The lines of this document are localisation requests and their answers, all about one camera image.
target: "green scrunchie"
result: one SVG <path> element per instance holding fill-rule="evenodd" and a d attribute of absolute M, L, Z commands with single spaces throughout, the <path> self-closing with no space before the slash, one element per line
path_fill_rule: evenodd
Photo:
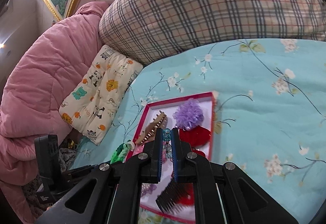
<path fill-rule="evenodd" d="M 111 157 L 111 164 L 117 161 L 123 162 L 125 157 L 127 156 L 129 150 L 132 150 L 133 147 L 129 143 L 122 143 L 116 151 L 113 153 Z"/>

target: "red pom pom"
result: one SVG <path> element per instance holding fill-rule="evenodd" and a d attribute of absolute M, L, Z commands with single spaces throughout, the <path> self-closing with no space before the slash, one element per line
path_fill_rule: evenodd
<path fill-rule="evenodd" d="M 194 200 L 194 190 L 193 190 L 193 187 L 192 187 L 192 183 L 184 183 L 183 185 L 184 185 L 185 190 L 187 191 L 188 195 L 180 198 L 177 201 L 177 203 L 182 204 L 182 205 L 186 205 L 186 206 L 194 205 L 195 200 Z"/>
<path fill-rule="evenodd" d="M 181 141 L 188 142 L 193 148 L 205 145 L 211 138 L 211 132 L 199 125 L 190 131 L 179 129 L 179 137 Z"/>

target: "light blue bedsheet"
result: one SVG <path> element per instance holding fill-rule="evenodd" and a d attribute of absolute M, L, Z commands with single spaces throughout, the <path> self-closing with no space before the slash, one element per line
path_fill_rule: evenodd
<path fill-rule="evenodd" d="M 73 168 L 108 161 L 132 139 L 148 102 L 215 91 L 212 161 L 236 163 L 300 224 L 326 198 L 326 43 L 227 41 L 157 61 L 126 92 L 97 147 L 87 139 Z M 175 223 L 142 211 L 139 223 Z"/>

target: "blue bead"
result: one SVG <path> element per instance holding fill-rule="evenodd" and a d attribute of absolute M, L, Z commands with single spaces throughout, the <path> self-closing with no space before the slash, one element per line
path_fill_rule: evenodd
<path fill-rule="evenodd" d="M 172 152 L 170 151 L 170 152 L 166 153 L 166 154 L 165 154 L 165 157 L 166 157 L 167 159 L 172 159 Z"/>
<path fill-rule="evenodd" d="M 163 141 L 167 142 L 171 140 L 171 130 L 168 128 L 163 130 Z"/>
<path fill-rule="evenodd" d="M 170 144 L 165 144 L 165 145 L 163 145 L 163 150 L 164 151 L 167 151 L 167 152 L 170 152 L 171 151 L 171 145 Z"/>

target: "fabric pillow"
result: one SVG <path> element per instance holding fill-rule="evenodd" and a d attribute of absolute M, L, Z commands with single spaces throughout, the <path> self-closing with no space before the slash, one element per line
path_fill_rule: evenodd
<path fill-rule="evenodd" d="M 239 38 L 325 40 L 323 0 L 115 0 L 104 43 L 143 65 L 203 44 Z"/>
<path fill-rule="evenodd" d="M 110 128 L 123 95 L 143 66 L 104 45 L 59 113 L 68 124 L 101 143 Z"/>

